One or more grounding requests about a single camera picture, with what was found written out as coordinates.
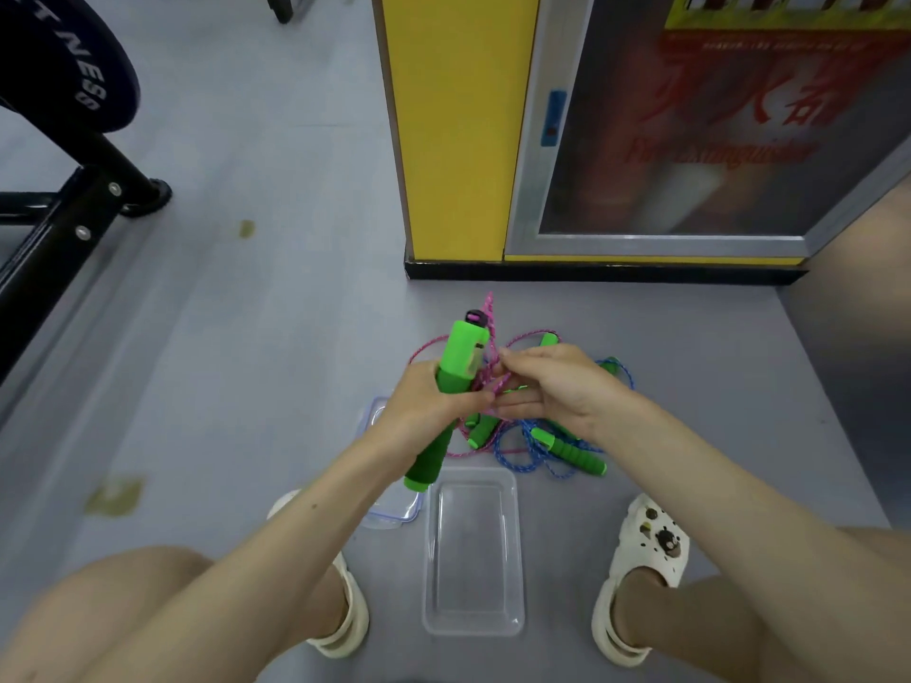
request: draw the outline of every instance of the person's right hand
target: person's right hand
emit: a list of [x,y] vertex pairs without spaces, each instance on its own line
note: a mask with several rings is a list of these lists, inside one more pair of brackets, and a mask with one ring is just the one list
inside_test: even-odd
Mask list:
[[500,350],[500,364],[512,372],[494,401],[503,419],[549,419],[575,436],[596,443],[619,398],[632,394],[575,345],[560,343],[513,352]]

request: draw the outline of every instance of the glass door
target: glass door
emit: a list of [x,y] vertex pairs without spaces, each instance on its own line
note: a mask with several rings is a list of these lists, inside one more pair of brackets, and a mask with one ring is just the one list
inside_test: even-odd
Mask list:
[[540,0],[508,255],[811,256],[911,170],[911,0]]

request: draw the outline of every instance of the hand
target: hand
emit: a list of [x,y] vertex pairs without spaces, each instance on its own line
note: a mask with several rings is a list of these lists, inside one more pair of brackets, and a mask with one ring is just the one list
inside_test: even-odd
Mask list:
[[601,438],[611,408],[632,395],[575,345],[500,350],[500,364],[495,374],[506,369],[513,374],[505,388],[528,387],[500,395],[494,402],[497,416],[549,419],[592,443]]
[[389,456],[398,476],[453,421],[484,412],[494,401],[489,390],[447,395],[437,388],[437,362],[418,361],[404,370],[376,424],[363,439]]

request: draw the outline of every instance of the person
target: person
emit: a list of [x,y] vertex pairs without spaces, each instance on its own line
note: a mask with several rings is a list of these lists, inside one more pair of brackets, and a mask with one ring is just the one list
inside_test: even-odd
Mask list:
[[[446,424],[488,408],[563,425],[648,492],[630,506],[592,616],[611,661],[635,666],[655,648],[730,681],[911,680],[908,535],[826,524],[576,347],[503,351],[511,390],[496,397],[440,393],[435,369],[408,367],[377,424],[222,560],[146,548],[52,586],[0,681],[247,683],[303,641],[351,654],[369,615],[339,551]],[[722,575],[678,587],[690,538]]]

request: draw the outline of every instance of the forearm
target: forearm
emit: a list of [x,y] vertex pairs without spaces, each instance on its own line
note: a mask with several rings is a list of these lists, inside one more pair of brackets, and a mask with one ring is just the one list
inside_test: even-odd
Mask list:
[[370,444],[313,484],[102,656],[86,683],[253,680],[389,479]]
[[896,633],[911,628],[911,581],[893,563],[641,396],[615,407],[597,441],[804,663],[828,680],[908,676]]

